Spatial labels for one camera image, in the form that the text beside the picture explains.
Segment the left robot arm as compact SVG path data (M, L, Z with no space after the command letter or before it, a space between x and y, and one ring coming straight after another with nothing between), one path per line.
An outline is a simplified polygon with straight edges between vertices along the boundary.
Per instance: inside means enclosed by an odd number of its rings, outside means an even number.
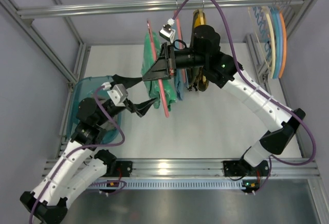
M98 178L116 170L117 158L108 148L122 145L125 136L122 135L122 140L116 144L103 144L107 133L103 124L110 122L123 134L114 116L124 110L139 117L148 112L155 98L139 104L128 99L127 90L142 80L142 77L126 78L115 74L108 82L101 84L92 97L79 102L76 114L79 123L65 151L40 184L20 197L21 203L30 213L29 223L34 218L44 223L60 223L82 192Z

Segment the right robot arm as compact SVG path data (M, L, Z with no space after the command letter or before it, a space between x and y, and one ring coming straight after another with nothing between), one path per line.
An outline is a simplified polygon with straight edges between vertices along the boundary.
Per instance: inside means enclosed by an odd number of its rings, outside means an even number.
M221 52L221 37L213 27L196 27L192 45L183 49L175 47L175 30L170 25L164 25L159 34L167 42L162 44L155 63L143 74L143 81L167 80L180 69L202 67L207 80L239 99L268 129L226 170L227 177L251 176L268 157L282 154L305 117L302 109L292 110L276 101L239 62Z

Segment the green tie-dye trousers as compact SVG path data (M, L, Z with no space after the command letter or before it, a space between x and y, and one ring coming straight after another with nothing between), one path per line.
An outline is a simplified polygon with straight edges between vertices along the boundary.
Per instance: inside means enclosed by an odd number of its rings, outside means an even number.
M161 43L157 34L153 31L154 47L156 50L156 55L159 56L161 50ZM152 53L150 34L147 32L144 38L143 46L143 62L141 68L141 74L144 75L149 68L153 65L154 58ZM168 110L171 111L171 105L177 102L176 90L174 89L173 82L171 80L163 80L163 88L166 95L166 102ZM155 109L159 109L162 106L160 97L160 88L158 81L146 81L144 85L147 90L149 98L158 98L158 101L153 104Z

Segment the pink hanger with green trousers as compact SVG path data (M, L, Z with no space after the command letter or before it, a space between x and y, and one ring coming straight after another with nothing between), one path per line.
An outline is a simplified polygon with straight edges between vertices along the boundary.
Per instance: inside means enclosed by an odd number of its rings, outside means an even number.
M154 44L151 20L149 18L147 19L147 27L148 27L149 37L150 37L152 56L153 56L153 60L155 62L157 60L157 54L156 54L156 47ZM161 79L158 79L158 84L159 84L159 92L160 92L160 98L161 98L161 102L162 102L162 106L163 106L163 110L164 110L164 115L166 118L168 118L169 110L168 110L168 106L167 106L167 100L166 100L165 90L163 87L163 82Z

